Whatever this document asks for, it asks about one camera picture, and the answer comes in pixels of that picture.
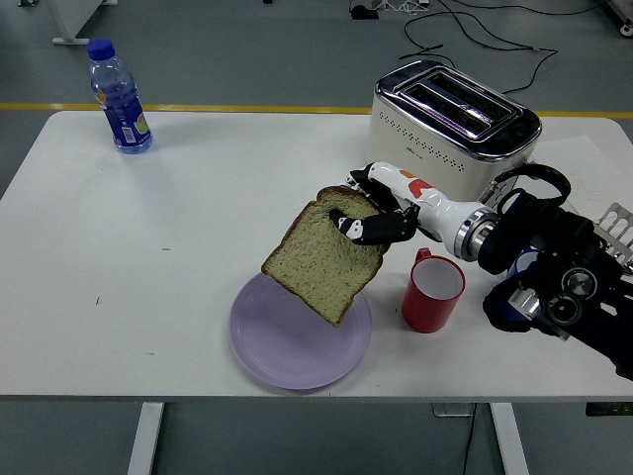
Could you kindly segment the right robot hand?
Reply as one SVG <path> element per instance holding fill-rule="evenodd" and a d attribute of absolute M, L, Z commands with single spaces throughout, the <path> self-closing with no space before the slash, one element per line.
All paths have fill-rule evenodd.
<path fill-rule="evenodd" d="M 424 180 L 387 162 L 351 171 L 345 185 L 379 209 L 368 218 L 349 217 L 338 209 L 329 212 L 337 230 L 353 243 L 391 244 L 421 231 L 442 242 L 452 255 L 464 255 L 459 233 L 479 204 L 452 201 Z"/>

